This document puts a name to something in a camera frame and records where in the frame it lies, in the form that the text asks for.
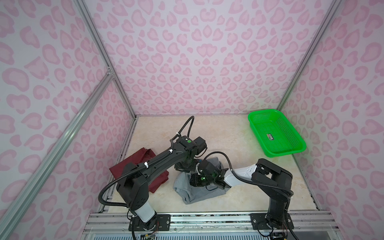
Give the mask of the left aluminium frame diagonal strut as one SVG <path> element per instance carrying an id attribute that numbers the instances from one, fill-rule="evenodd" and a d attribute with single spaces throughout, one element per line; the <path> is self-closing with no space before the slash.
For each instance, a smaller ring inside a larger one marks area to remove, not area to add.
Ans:
<path id="1" fill-rule="evenodd" d="M 50 152 L 44 158 L 41 165 L 31 176 L 29 181 L 27 181 L 20 194 L 12 202 L 7 212 L 1 219 L 2 240 L 7 240 L 10 238 L 15 228 L 29 209 L 30 205 L 33 203 L 34 199 L 42 189 L 43 185 L 52 174 L 59 160 L 64 156 L 68 147 L 71 145 L 75 136 L 78 134 L 81 127 L 113 79 L 113 73 L 106 74 L 104 76 L 103 80 L 95 88 L 83 106 L 79 109 L 76 116 L 69 123 L 64 133 L 51 148 Z"/>

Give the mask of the grey long sleeve shirt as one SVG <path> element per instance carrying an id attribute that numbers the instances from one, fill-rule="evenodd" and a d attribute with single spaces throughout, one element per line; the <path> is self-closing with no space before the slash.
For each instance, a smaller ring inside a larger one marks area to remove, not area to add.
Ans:
<path id="1" fill-rule="evenodd" d="M 196 165 L 194 172 L 180 173 L 176 177 L 173 185 L 173 190 L 182 198 L 186 205 L 225 195 L 226 192 L 230 190 L 230 187 L 220 189 L 213 183 L 208 183 L 207 185 L 199 187 L 191 185 L 191 180 L 193 180 L 193 182 L 196 182 L 197 180 L 201 181 L 201 178 L 203 177 L 202 174 L 198 174 L 198 166 L 199 163 Z"/>

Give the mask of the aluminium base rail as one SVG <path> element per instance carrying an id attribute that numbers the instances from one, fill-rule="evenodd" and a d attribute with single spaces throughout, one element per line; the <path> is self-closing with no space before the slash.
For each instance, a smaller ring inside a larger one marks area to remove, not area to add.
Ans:
<path id="1" fill-rule="evenodd" d="M 329 211 L 289 211 L 289 224 L 300 240 L 341 240 L 343 236 Z M 262 212 L 163 213 L 166 218 L 153 235 L 135 230 L 138 240 L 265 240 L 269 230 Z M 130 240 L 132 225 L 125 213 L 91 214 L 83 240 Z"/>

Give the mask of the aluminium frame post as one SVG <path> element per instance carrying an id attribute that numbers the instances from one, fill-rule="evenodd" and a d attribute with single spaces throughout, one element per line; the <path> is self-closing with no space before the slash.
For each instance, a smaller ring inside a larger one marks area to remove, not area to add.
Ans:
<path id="1" fill-rule="evenodd" d="M 137 116 L 134 113 L 134 110 L 133 110 L 131 103 L 129 102 L 128 96 L 127 96 L 127 94 L 123 88 L 123 85 L 120 81 L 120 78 L 118 77 L 118 75 L 115 71 L 114 65 L 111 61 L 111 58 L 108 55 L 107 49 L 106 49 L 106 47 L 102 41 L 102 38 L 101 38 L 100 34 L 98 33 L 98 30 L 96 28 L 96 25 L 93 21 L 93 18 L 91 16 L 90 12 L 89 12 L 89 9 L 87 7 L 86 2 L 83 0 L 81 0 L 81 1 L 80 0 L 74 0 L 74 4 L 76 5 L 76 7 L 77 7 L 77 9 L 78 9 L 78 11 L 82 17 L 82 19 L 85 23 L 85 26 L 88 29 L 106 68 L 108 69 L 108 73 L 110 73 L 112 75 L 113 81 L 114 81 L 114 83 L 118 89 L 118 93 L 120 94 L 120 96 L 123 99 L 124 105 L 126 106 L 127 110 L 129 111 L 130 116 L 135 120 L 137 118 Z"/>
<path id="2" fill-rule="evenodd" d="M 307 67 L 308 63 L 311 61 L 312 56 L 315 54 L 319 44 L 322 41 L 322 38 L 325 36 L 326 32 L 330 28 L 331 24 L 333 23 L 335 17 L 337 16 L 339 10 L 341 9 L 344 1 L 342 0 L 333 0 L 331 2 L 331 5 L 329 9 L 327 10 L 321 24 L 318 27 L 318 30 L 316 31 L 313 39 L 311 40 L 309 47 L 307 51 L 305 52 L 303 59 L 301 60 L 297 70 L 295 71 L 278 107 L 277 110 L 282 112 L 284 106 L 289 100 L 289 97 L 291 93 L 294 91 L 295 86 L 299 82 L 305 68 Z"/>

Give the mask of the green plastic basket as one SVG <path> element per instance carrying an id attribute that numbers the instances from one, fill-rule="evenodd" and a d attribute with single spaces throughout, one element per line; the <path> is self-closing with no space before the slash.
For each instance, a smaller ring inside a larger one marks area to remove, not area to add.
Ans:
<path id="1" fill-rule="evenodd" d="M 250 127 L 269 158 L 304 152 L 306 142 L 280 111 L 260 110 L 248 114 Z"/>

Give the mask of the right rear aluminium frame post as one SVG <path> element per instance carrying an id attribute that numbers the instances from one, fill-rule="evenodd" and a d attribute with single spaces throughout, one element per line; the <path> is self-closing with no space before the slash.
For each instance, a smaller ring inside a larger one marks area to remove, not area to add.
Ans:
<path id="1" fill-rule="evenodd" d="M 322 38 L 325 36 L 326 32 L 330 28 L 331 24 L 333 23 L 335 17 L 337 16 L 339 10 L 341 9 L 344 1 L 342 0 L 333 0 L 331 2 L 331 5 L 329 9 L 327 10 L 321 24 L 318 27 L 318 30 L 316 31 L 313 39 L 311 40 L 309 47 L 307 51 L 305 52 L 303 59 L 301 60 L 297 70 L 295 71 L 278 107 L 277 110 L 282 112 L 284 106 L 289 100 L 289 97 L 291 93 L 294 91 L 295 86 L 299 82 L 305 68 L 307 67 L 308 63 L 311 61 L 312 56 L 315 54 L 319 44 L 322 41 Z"/>

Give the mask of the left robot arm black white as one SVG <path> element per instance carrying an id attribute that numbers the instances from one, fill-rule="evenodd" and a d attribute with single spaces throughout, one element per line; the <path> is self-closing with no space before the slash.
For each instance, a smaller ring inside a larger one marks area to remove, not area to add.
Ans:
<path id="1" fill-rule="evenodd" d="M 152 159 L 137 165 L 127 164 L 122 175 L 101 190 L 98 201 L 105 206 L 127 208 L 145 230 L 155 229 L 158 220 L 156 211 L 149 203 L 149 185 L 172 166 L 179 172 L 194 172 L 198 164 L 195 156 L 207 148 L 206 141 L 201 137 L 192 140 L 187 136 L 176 136 L 170 142 L 171 146 L 167 150 Z M 106 191 L 114 185 L 123 203 L 104 199 Z"/>

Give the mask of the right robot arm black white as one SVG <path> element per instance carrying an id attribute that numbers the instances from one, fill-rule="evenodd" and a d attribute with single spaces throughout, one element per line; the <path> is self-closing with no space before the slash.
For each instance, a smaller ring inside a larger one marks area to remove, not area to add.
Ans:
<path id="1" fill-rule="evenodd" d="M 259 187 L 269 198 L 269 208 L 261 224 L 267 229 L 291 229 L 288 214 L 291 197 L 292 174 L 266 160 L 259 159 L 255 165 L 241 169 L 221 168 L 207 160 L 197 165 L 190 178 L 193 187 L 215 186 L 220 190 L 248 184 Z"/>

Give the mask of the left rear aluminium frame post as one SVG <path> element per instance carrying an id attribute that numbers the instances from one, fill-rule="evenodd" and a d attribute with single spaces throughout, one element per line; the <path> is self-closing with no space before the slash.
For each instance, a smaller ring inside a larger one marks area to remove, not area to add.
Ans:
<path id="1" fill-rule="evenodd" d="M 123 99 L 124 105 L 126 106 L 127 110 L 129 111 L 130 116 L 135 120 L 137 118 L 137 116 L 134 113 L 134 110 L 133 110 L 131 103 L 129 102 L 128 96 L 127 96 L 127 94 L 123 88 L 123 85 L 120 81 L 120 78 L 118 77 L 118 75 L 115 71 L 114 65 L 111 61 L 111 58 L 108 55 L 107 49 L 106 49 L 106 47 L 102 41 L 102 38 L 101 38 L 100 34 L 98 33 L 98 30 L 96 28 L 96 25 L 93 21 L 93 18 L 91 16 L 90 12 L 89 12 L 89 9 L 87 7 L 86 2 L 83 0 L 81 0 L 81 1 L 80 0 L 74 0 L 74 4 L 76 5 L 76 7 L 77 7 L 77 9 L 78 9 L 78 11 L 82 17 L 82 19 L 85 23 L 85 26 L 88 29 L 106 68 L 108 69 L 108 73 L 110 73 L 112 75 L 113 81 L 114 81 L 114 83 L 118 89 L 118 93 L 120 94 L 120 96 Z"/>

